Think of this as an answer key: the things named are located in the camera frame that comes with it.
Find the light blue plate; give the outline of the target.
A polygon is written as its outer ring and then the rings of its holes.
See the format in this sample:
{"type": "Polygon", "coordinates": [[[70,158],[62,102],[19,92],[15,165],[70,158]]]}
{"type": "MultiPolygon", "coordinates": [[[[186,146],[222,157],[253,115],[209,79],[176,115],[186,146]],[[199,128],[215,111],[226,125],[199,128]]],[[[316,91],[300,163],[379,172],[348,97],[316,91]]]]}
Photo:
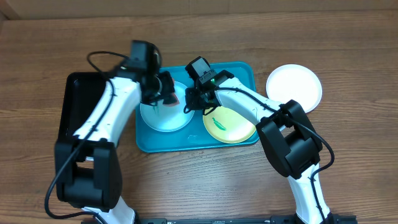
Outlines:
{"type": "Polygon", "coordinates": [[[173,132],[182,129],[193,118],[194,111],[184,113],[186,85],[175,82],[175,94],[179,104],[165,106],[159,101],[156,106],[140,104],[140,114],[146,125],[160,132],[173,132]]]}

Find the white plate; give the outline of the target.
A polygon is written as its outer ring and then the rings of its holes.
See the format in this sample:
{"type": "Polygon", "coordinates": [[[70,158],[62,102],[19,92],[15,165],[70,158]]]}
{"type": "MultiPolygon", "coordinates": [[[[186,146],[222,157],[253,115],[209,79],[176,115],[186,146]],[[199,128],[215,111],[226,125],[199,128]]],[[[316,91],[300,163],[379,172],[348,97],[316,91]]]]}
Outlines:
{"type": "Polygon", "coordinates": [[[286,64],[270,73],[266,93],[270,100],[281,103],[294,100],[309,113],[320,104],[323,89],[319,78],[309,68],[286,64]]]}

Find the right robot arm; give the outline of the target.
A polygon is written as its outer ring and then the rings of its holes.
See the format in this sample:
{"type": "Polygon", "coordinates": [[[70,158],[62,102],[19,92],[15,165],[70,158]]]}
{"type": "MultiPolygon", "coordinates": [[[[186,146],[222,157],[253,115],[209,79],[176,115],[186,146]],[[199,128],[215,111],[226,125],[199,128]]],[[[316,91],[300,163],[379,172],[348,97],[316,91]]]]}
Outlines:
{"type": "Polygon", "coordinates": [[[318,174],[320,151],[326,145],[302,107],[294,100],[286,104],[269,100],[243,85],[232,73],[188,71],[193,87],[186,91],[184,112],[229,108],[256,127],[271,166],[288,178],[300,223],[330,223],[318,174]]]}

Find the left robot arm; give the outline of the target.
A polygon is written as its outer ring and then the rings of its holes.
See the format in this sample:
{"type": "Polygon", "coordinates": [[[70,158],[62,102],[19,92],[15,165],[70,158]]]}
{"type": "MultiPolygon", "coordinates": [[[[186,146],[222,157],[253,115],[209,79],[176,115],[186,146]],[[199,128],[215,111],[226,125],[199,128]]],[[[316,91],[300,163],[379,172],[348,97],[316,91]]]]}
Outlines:
{"type": "Polygon", "coordinates": [[[132,112],[140,103],[172,99],[169,72],[119,67],[101,72],[103,92],[85,122],[71,136],[60,134],[55,143],[54,180],[62,202],[78,208],[63,219],[90,215],[98,223],[135,223],[135,211],[121,196],[123,180],[116,148],[132,112]]]}

